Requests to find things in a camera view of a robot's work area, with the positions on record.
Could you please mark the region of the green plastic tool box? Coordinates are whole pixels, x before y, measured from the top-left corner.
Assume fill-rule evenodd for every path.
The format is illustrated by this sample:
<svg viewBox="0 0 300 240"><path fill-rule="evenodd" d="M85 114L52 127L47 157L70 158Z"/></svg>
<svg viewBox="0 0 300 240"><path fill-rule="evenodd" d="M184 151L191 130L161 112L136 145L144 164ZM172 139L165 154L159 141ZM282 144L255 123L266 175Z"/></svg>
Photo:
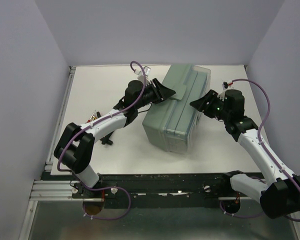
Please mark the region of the green plastic tool box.
<svg viewBox="0 0 300 240"><path fill-rule="evenodd" d="M169 99L152 105L142 126L148 141L164 150L185 154L193 145L201 113L190 103L210 89L211 70L193 64L173 64L162 85L176 92Z"/></svg>

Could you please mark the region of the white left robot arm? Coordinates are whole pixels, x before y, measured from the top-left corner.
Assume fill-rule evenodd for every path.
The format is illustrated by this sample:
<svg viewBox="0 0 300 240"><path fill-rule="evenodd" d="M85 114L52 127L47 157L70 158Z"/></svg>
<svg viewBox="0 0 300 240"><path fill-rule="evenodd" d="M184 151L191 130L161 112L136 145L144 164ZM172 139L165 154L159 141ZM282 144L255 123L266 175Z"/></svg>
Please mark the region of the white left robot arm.
<svg viewBox="0 0 300 240"><path fill-rule="evenodd" d="M82 125L71 122L65 127L53 152L58 159L57 166L68 167L84 184L83 191L91 198L97 197L101 191L100 177L90 165L94 144L132 123L138 116L138 109L159 104L175 94L156 78L146 85L139 80L130 81L124 96L109 113Z"/></svg>

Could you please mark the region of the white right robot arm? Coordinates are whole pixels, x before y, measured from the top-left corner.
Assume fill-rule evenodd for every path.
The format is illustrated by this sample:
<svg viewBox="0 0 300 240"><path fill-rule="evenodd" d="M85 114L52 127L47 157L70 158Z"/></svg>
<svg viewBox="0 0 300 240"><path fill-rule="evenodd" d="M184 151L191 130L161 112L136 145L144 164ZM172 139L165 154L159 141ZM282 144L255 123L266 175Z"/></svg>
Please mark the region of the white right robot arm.
<svg viewBox="0 0 300 240"><path fill-rule="evenodd" d="M243 147L261 171L265 182L241 171L225 174L220 191L231 196L240 192L258 202L271 219L300 211L300 175L296 175L271 150L256 123L245 115L245 98L241 91L209 90L190 106L211 119L222 120L225 130Z"/></svg>

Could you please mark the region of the small steel claw hammer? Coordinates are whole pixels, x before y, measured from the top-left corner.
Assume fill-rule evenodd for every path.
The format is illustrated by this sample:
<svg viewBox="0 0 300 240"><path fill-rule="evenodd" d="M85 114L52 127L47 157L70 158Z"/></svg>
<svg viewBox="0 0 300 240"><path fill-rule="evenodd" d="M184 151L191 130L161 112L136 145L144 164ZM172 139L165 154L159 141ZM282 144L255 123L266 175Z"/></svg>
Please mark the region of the small steel claw hammer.
<svg viewBox="0 0 300 240"><path fill-rule="evenodd" d="M104 136L103 138L100 139L101 141L101 144L102 145L110 145L112 146L113 145L113 141L110 139L110 137L113 135L113 131L110 132L109 134L107 134L106 136Z"/></svg>

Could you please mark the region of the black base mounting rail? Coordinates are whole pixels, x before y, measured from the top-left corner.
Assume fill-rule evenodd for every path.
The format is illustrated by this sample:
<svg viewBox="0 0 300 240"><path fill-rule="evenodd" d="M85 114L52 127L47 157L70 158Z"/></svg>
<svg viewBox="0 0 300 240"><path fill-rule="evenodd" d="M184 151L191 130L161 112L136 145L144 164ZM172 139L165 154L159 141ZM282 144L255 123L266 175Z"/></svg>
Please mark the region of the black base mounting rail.
<svg viewBox="0 0 300 240"><path fill-rule="evenodd" d="M217 208L237 196L222 173L104 174L94 190L73 189L74 199L103 201L107 209Z"/></svg>

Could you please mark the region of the aluminium frame rail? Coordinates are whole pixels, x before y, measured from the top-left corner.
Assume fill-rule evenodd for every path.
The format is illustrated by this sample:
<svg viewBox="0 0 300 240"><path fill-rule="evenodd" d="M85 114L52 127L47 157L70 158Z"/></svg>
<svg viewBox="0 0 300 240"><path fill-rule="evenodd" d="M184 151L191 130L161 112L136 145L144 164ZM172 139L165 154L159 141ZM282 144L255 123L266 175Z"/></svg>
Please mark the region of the aluminium frame rail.
<svg viewBox="0 0 300 240"><path fill-rule="evenodd" d="M34 181L30 192L30 201L70 201L72 187L69 180Z"/></svg>

